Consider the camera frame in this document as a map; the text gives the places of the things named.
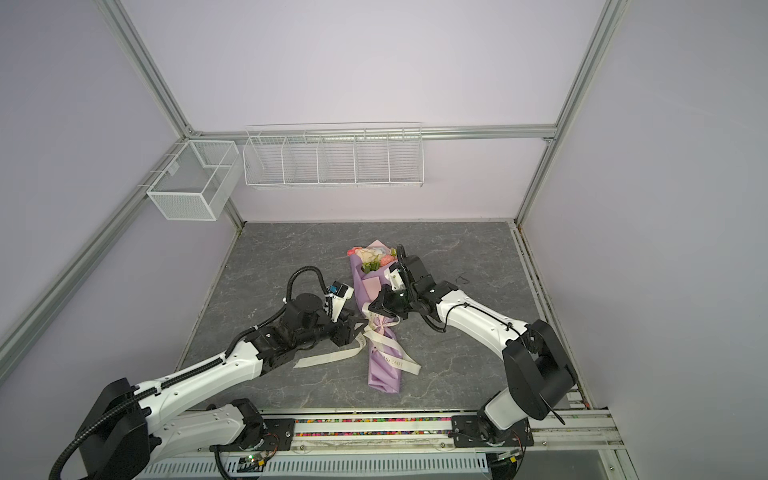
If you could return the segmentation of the cream rose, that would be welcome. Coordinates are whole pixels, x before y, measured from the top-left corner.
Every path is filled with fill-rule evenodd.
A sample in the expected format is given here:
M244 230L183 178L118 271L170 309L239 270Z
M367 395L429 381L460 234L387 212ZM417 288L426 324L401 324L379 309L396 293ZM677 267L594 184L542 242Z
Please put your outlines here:
M363 264L379 264L380 259L383 257L381 250L378 248L359 248L355 251L355 254L361 259Z

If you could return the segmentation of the pink spray rose stem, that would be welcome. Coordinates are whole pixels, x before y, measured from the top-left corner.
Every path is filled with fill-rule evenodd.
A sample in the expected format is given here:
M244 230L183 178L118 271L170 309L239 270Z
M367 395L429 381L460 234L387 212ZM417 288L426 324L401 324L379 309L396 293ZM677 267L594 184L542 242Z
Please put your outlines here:
M382 254L379 257L379 267L385 267L397 260L397 251L395 248L389 250L388 253Z

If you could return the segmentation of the pink purple wrapping paper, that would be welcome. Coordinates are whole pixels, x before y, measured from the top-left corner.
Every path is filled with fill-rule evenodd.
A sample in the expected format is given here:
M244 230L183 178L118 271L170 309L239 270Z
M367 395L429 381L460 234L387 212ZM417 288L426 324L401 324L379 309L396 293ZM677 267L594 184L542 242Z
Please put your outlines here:
M368 385L388 394L399 394L404 372L418 375L421 367L405 352L394 332L399 323L373 313L370 305L385 286L390 286L389 267L395 262L396 251L380 241L367 247L355 247L347 252L350 259L354 296L358 309L368 320L364 336L369 344Z

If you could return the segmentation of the cream printed ribbon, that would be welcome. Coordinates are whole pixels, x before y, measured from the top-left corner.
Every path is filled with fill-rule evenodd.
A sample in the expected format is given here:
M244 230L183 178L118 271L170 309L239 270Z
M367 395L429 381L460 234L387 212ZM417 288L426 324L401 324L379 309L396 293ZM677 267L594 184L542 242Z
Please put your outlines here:
M365 303L363 308L363 313L368 320L368 326L361 335L355 338L355 341L358 343L357 347L302 358L296 362L294 368L310 368L344 361L358 355L367 345L370 345L392 368L412 375L418 375L421 371L421 365L407 354L396 339L386 335L388 328L396 326L400 321L372 314L368 311L368 306L369 303Z

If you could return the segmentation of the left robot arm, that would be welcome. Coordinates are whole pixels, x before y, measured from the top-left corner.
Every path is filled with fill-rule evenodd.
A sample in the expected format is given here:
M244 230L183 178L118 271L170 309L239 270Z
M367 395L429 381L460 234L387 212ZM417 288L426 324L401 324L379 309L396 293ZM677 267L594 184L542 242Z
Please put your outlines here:
M237 334L227 348L176 373L136 385L122 378L100 393L74 439L54 461L59 479L74 454L89 479L133 479L149 465L199 448L258 446L270 431L252 401L237 399L209 412L195 405L235 385L255 380L292 361L297 352L329 340L343 347L358 340L366 324L347 307L353 287L320 284L322 293L294 294L296 270L280 309Z

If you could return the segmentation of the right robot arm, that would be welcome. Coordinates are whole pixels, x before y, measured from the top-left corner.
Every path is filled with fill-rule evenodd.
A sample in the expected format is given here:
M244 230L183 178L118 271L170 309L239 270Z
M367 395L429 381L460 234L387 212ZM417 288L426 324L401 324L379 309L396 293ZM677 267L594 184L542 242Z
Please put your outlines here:
M515 429L529 419L543 420L578 383L573 362L555 330L545 321L526 323L505 316L475 301L458 286L437 282L422 260L395 248L396 260L388 268L389 283L382 287L369 310L404 320L413 314L434 331L457 329L488 348L504 365L507 387L476 414L476 431L459 427L454 437L469 437L489 446L512 438L522 446Z

